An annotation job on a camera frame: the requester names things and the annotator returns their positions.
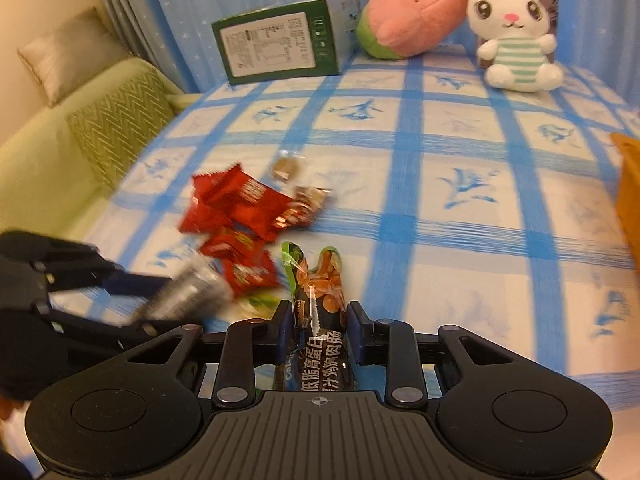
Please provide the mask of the silver snack packet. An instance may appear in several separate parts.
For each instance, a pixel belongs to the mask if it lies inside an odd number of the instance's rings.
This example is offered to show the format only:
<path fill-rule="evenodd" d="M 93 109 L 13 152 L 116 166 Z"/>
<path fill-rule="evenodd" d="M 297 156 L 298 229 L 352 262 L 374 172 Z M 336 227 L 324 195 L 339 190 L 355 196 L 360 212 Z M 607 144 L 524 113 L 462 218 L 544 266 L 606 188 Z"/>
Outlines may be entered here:
<path fill-rule="evenodd" d="M 231 286 L 209 258 L 193 257 L 147 302 L 137 307 L 133 321 L 203 321 L 232 303 Z"/>

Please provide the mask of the pink green plush toy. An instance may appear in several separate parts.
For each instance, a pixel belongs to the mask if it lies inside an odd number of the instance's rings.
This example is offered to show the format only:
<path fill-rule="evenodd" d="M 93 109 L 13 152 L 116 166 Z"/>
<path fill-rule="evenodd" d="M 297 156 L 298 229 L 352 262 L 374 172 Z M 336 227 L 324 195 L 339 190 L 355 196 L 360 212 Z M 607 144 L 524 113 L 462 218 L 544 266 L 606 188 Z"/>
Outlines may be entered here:
<path fill-rule="evenodd" d="M 356 35 L 379 60 L 412 58 L 437 45 L 465 20 L 468 0 L 369 0 Z"/>

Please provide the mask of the dark sausage snack packet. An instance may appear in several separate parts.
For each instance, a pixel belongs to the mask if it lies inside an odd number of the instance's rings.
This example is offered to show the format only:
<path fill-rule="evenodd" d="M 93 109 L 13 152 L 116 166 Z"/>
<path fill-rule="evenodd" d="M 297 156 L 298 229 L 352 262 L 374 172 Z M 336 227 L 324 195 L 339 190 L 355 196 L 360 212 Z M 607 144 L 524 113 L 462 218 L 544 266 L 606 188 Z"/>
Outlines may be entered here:
<path fill-rule="evenodd" d="M 303 249 L 281 245 L 293 313 L 292 340 L 276 368 L 274 386 L 281 391 L 337 392 L 356 386 L 346 346 L 347 304 L 342 258 L 323 248 L 312 268 Z"/>

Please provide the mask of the green sofa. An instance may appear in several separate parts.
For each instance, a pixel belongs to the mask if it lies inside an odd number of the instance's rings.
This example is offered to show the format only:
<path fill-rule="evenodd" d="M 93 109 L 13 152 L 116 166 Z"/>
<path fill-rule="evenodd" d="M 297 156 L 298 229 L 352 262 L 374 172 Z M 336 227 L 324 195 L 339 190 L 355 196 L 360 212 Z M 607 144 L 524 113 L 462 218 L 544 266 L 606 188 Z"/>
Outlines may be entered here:
<path fill-rule="evenodd" d="M 198 100 L 198 94 L 182 92 L 152 64 L 141 58 L 126 58 L 58 105 L 45 108 L 2 145 L 2 229 L 70 240 L 84 238 L 114 191 L 104 190 L 96 180 L 67 127 L 66 116 L 148 70 L 160 77 L 175 118 Z"/>

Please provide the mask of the brown foil candy packet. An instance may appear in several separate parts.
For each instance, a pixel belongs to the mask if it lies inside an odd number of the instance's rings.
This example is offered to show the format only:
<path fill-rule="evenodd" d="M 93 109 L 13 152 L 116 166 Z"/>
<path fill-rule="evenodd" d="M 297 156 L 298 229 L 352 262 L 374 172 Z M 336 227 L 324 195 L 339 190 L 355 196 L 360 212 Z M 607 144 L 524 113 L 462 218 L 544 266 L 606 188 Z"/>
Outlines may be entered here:
<path fill-rule="evenodd" d="M 272 222 L 276 230 L 311 226 L 318 213 L 332 195 L 328 188 L 296 186 L 285 210 Z"/>

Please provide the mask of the beige satin cushion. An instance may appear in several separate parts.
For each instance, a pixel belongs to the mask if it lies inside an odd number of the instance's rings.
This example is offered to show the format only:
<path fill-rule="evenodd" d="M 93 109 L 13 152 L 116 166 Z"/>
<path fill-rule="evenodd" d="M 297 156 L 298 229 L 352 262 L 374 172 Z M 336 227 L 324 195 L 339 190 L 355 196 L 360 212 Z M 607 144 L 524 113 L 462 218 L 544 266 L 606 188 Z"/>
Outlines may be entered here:
<path fill-rule="evenodd" d="M 93 77 L 130 57 L 96 8 L 18 48 L 17 55 L 39 84 L 48 107 L 58 105 Z"/>

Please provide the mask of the blue checked tablecloth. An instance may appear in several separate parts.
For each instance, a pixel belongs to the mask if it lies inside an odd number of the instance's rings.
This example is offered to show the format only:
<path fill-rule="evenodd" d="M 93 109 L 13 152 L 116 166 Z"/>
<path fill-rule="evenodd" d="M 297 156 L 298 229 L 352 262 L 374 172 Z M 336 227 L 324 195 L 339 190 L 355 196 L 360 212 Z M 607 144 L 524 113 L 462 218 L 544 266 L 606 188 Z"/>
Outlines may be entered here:
<path fill-rule="evenodd" d="M 220 84 L 175 119 L 88 229 L 107 255 L 168 274 L 198 171 L 268 176 L 278 151 L 334 199 L 294 240 L 343 258 L 346 296 L 429 332 L 459 324 L 593 388 L 614 415 L 600 463 L 639 474 L 639 278 L 614 202 L 610 135 L 638 119 L 586 70 L 561 90 L 491 90 L 445 46 L 357 56 L 341 76 Z"/>

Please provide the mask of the red snack packet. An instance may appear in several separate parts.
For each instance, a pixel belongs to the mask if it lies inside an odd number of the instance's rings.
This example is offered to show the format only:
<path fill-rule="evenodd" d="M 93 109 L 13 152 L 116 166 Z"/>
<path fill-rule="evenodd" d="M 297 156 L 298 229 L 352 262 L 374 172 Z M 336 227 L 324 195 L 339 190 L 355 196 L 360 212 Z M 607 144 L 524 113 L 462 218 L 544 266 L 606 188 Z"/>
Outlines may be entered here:
<path fill-rule="evenodd" d="M 194 174 L 191 205 L 178 230 L 186 234 L 214 234 L 219 229 L 238 226 L 235 209 L 246 179 L 241 164 L 224 171 Z"/>
<path fill-rule="evenodd" d="M 253 233 L 220 228 L 209 235 L 198 251 L 204 256 L 218 259 L 252 258 L 258 255 L 264 246 L 265 242 Z"/>
<path fill-rule="evenodd" d="M 274 188 L 253 178 L 241 178 L 239 174 L 224 187 L 220 199 L 234 223 L 249 229 L 265 242 L 272 242 L 276 238 L 274 222 L 292 200 Z"/>
<path fill-rule="evenodd" d="M 266 250 L 257 256 L 224 259 L 222 270 L 235 298 L 245 296 L 256 289 L 273 288 L 279 284 L 276 265 Z"/>

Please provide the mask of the orange plastic bin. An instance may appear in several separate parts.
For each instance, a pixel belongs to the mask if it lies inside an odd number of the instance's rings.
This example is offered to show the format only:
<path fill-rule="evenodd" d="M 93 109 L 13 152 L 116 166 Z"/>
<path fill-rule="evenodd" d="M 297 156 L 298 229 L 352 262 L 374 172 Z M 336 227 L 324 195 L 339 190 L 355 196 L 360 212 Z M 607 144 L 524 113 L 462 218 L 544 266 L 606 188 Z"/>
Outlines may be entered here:
<path fill-rule="evenodd" d="M 611 140 L 622 155 L 620 186 L 616 200 L 616 212 L 634 259 L 636 271 L 640 270 L 640 152 L 639 140 L 620 132 L 611 134 Z"/>

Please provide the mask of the green white cardboard box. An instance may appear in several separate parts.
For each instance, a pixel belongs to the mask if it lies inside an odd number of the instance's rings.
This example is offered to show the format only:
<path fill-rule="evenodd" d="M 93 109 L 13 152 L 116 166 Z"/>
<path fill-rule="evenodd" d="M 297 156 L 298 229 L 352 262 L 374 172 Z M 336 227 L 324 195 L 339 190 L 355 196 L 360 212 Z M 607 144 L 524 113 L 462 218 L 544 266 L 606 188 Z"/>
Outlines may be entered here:
<path fill-rule="evenodd" d="M 212 24 L 229 84 L 338 75 L 358 50 L 361 0 L 297 0 Z"/>

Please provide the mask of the green zigzag cushion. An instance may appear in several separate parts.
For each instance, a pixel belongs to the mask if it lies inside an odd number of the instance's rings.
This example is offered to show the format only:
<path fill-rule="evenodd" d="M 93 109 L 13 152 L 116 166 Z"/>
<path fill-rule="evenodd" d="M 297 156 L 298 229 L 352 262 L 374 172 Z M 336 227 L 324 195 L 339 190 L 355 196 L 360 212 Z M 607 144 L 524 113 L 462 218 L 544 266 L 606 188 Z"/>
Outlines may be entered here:
<path fill-rule="evenodd" d="M 144 149 L 173 119 L 152 70 L 66 116 L 66 124 L 99 184 L 113 192 Z"/>

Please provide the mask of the yellow green snack packet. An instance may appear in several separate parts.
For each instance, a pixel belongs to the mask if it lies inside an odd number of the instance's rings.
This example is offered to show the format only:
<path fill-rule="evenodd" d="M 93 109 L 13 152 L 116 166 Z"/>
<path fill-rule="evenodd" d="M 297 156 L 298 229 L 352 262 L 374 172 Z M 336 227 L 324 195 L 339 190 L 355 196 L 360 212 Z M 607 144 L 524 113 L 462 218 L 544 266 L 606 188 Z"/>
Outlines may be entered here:
<path fill-rule="evenodd" d="M 258 292 L 235 301 L 242 318 L 260 318 L 270 320 L 276 312 L 280 299 L 269 292 Z"/>

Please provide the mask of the white bunny plush toy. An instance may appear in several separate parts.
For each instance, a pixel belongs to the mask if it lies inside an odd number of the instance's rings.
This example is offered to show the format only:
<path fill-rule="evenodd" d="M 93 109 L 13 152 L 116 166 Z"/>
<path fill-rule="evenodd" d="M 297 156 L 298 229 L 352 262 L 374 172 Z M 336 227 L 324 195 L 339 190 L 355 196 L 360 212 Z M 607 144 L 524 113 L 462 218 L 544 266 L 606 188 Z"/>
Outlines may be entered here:
<path fill-rule="evenodd" d="M 540 0 L 468 0 L 466 16 L 482 40 L 476 57 L 488 64 L 484 78 L 491 87 L 536 92 L 562 84 L 563 72 L 550 60 L 556 39 Z"/>

